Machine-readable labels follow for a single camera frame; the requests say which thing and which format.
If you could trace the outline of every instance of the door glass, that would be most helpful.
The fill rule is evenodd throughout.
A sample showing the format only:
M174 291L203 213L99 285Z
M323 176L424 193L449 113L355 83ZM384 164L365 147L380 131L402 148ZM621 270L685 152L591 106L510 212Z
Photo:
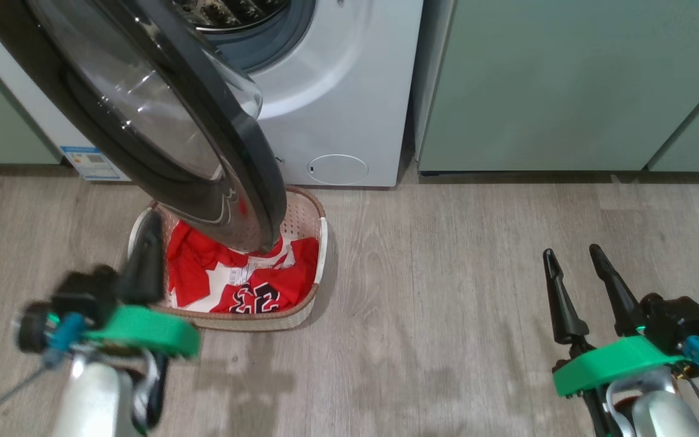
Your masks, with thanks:
M222 177L221 161L177 94L102 12L87 0L29 3L121 128L136 130L187 171Z
M236 102L239 102L242 110L257 120L260 110L263 108L263 94L261 94L258 85L255 85L255 82L252 82L246 73L239 72L233 69L228 62L222 61L217 53L211 53L207 50L204 53L225 80L225 83L228 84L228 89L236 97Z

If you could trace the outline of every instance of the laundry basket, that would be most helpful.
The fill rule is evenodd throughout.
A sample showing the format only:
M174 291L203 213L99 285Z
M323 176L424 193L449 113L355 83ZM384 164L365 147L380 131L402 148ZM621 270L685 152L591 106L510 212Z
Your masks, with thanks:
M136 243L139 227L144 221L144 217L153 209L160 211L163 216L164 250L169 246L169 237L180 219L166 208L162 208L153 202L139 215L139 218L133 224L128 241L129 254L133 250L134 243ZM158 305L155 305L153 309L186 318L193 321L196 326L216 330L286 330L299 326L306 320L314 306L314 297L316 297L320 288L320 280L322 280L322 273L325 269L325 254L328 251L328 222L325 220L325 210L323 210L320 202L307 191L288 186L288 210L280 226L280 232L294 239L314 237L319 241L318 263L317 271L314 274L314 283L311 285L308 295L295 307L279 313L200 313L175 308L172 306L171 299L164 299ZM169 284L169 278L165 277L164 287L167 284Z

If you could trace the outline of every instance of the wooden floor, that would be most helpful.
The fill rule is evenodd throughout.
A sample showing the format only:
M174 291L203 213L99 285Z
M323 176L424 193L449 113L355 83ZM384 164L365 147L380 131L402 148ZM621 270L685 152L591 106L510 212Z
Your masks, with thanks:
M588 245L638 297L699 301L699 180L581 179L408 171L396 190L314 190L333 227L333 287L299 329L205 332L200 361L172 367L155 435L592 435L582 402L555 396L566 347L552 341L541 252L558 255L590 340L613 341ZM0 175L0 393L38 364L12 343L22 304L69 269L119 265L147 202L68 169ZM49 435L63 379L0 409L0 436Z

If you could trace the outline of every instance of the washing machine door handle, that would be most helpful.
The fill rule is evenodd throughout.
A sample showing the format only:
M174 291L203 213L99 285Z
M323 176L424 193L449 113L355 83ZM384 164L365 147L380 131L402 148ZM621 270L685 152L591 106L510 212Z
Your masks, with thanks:
M0 39L134 183L214 240L267 251L286 194L256 121L260 89L175 7L0 0Z

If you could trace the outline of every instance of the washing machine door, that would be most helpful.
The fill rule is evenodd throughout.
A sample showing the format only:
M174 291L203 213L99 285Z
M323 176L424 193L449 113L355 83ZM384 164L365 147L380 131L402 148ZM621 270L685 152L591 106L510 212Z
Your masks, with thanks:
M173 2L0 0L0 40L157 201L235 249L274 246L286 194L260 91Z

